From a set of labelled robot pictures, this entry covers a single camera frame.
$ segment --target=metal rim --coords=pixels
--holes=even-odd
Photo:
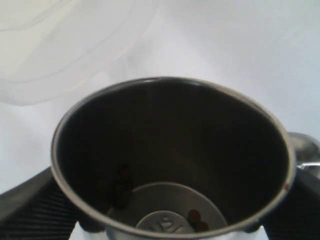
[[[61,131],[66,124],[66,122],[69,120],[69,118],[84,104],[90,102],[91,100],[95,99],[96,97],[99,97],[101,95],[105,95],[117,90],[120,90],[122,88],[137,85],[141,83],[148,83],[148,82],[156,82],[156,81],[181,81],[188,84],[193,85],[202,85],[209,87],[214,90],[218,90],[228,96],[231,96],[250,107],[256,109],[261,114],[263,114],[277,129],[278,133],[282,136],[282,139],[286,145],[286,151],[288,155],[288,169],[287,169],[287,175],[285,177],[285,180],[283,181],[282,188],[278,191],[277,195],[260,211],[255,213],[254,215],[237,222],[235,224],[229,225],[227,227],[217,229],[217,230],[211,230],[201,233],[186,233],[186,234],[178,234],[178,233],[159,233],[159,232],[151,232],[146,231],[138,228],[134,228],[132,226],[128,226],[125,224],[122,224],[121,222],[115,221],[106,215],[102,214],[101,212],[97,211],[90,205],[88,205],[84,200],[82,200],[75,192],[74,190],[69,186],[67,181],[65,180],[56,155],[56,149],[57,149],[57,143],[61,134]],[[260,104],[256,103],[254,100],[250,99],[249,97],[238,93],[234,90],[231,90],[227,87],[221,86],[219,84],[202,81],[194,78],[186,78],[186,77],[170,77],[170,76],[161,76],[161,77],[150,77],[150,78],[140,78],[135,79],[127,82],[123,82],[120,84],[116,84],[110,87],[107,87],[105,89],[99,90],[80,102],[78,102],[76,105],[74,105],[62,118],[60,123],[58,124],[55,133],[53,135],[52,145],[51,145],[51,170],[53,173],[53,176],[57,182],[57,184],[60,186],[62,191],[66,194],[66,196],[82,211],[84,211],[86,214],[88,214],[93,219],[97,220],[98,222],[101,222],[102,224],[105,224],[106,226],[113,227],[121,232],[125,232],[127,234],[140,236],[140,237],[146,237],[146,238],[153,238],[153,239],[204,239],[209,237],[216,237],[219,235],[227,234],[233,231],[244,229],[245,227],[249,226],[250,224],[256,223],[259,219],[261,219],[263,216],[265,216],[267,213],[269,213],[272,209],[274,209],[281,200],[286,196],[289,188],[292,186],[292,183],[295,178],[296,174],[296,155],[294,148],[291,144],[290,137],[285,130],[285,128],[282,126],[282,124],[276,119],[276,117],[270,113],[268,110],[266,110],[264,107],[262,107]]]

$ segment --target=white background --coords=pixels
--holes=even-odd
[[[0,104],[0,193],[50,165],[53,131],[68,108],[118,81],[185,76],[255,99],[288,131],[320,139],[320,2],[162,1],[147,31],[112,73],[31,106]]]

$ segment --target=clear plastic lid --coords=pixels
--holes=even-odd
[[[157,0],[3,0],[0,102],[29,105],[106,68],[145,31]]]

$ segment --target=cup rim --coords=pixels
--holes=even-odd
[[[146,231],[143,229],[138,229],[138,228],[123,224],[119,221],[113,220],[108,216],[104,215],[103,213],[97,211],[93,207],[91,207],[80,196],[77,195],[77,193],[71,188],[71,186],[67,183],[66,179],[64,178],[62,171],[60,169],[60,166],[58,163],[58,157],[57,157],[57,146],[58,146],[60,134],[65,124],[70,119],[70,117],[77,110],[79,110],[81,106],[85,105],[86,103],[94,100],[95,98],[101,95],[115,92],[117,90],[134,86],[134,85],[140,85],[140,84],[145,84],[150,82],[159,82],[159,81],[179,81],[184,84],[201,85],[201,86],[205,86],[213,90],[219,91],[257,110],[258,112],[263,114],[269,120],[269,122],[271,122],[275,126],[276,130],[281,135],[282,140],[286,146],[286,151],[288,155],[288,168],[287,168],[286,177],[283,181],[281,189],[278,191],[276,196],[267,205],[265,205],[262,209],[260,209],[250,217],[247,217],[242,221],[239,221],[232,225],[228,225],[223,228],[205,231],[205,232],[199,232],[199,233],[185,233],[185,234],[163,233],[163,232],[152,232],[152,231]],[[84,99],[76,103],[72,108],[70,108],[70,110],[68,110],[67,113],[62,117],[53,135],[52,144],[51,144],[51,170],[55,178],[55,181],[57,182],[61,190],[64,192],[64,194],[71,200],[71,202],[73,202],[73,204],[75,204],[78,208],[80,208],[82,211],[88,214],[91,218],[100,222],[101,224],[104,224],[108,227],[112,227],[120,232],[124,232],[134,236],[139,236],[139,237],[162,239],[162,240],[164,239],[166,240],[167,239],[171,239],[171,240],[193,239],[194,240],[194,239],[205,239],[209,237],[216,237],[216,236],[224,235],[234,231],[241,231],[246,227],[254,223],[257,223],[262,217],[264,217],[267,213],[269,213],[271,210],[277,207],[278,204],[282,201],[282,199],[287,195],[288,191],[293,185],[293,181],[296,175],[296,155],[295,155],[295,151],[292,146],[289,134],[287,133],[285,128],[282,126],[282,124],[278,121],[278,119],[272,113],[270,113],[267,109],[265,109],[263,106],[261,106],[259,103],[257,103],[253,99],[235,90],[232,90],[227,87],[221,86],[216,83],[208,82],[208,81],[198,80],[194,78],[187,78],[187,77],[158,76],[158,77],[138,78],[138,79],[134,79],[134,80],[130,80],[130,81],[126,81],[126,82],[122,82],[122,83],[118,83],[118,84],[106,87],[104,89],[101,89],[85,97]]]

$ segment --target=metal cup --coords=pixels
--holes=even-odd
[[[275,208],[296,157],[278,120],[246,96],[155,77],[72,107],[54,134],[52,171],[109,239],[205,239],[244,230]]]

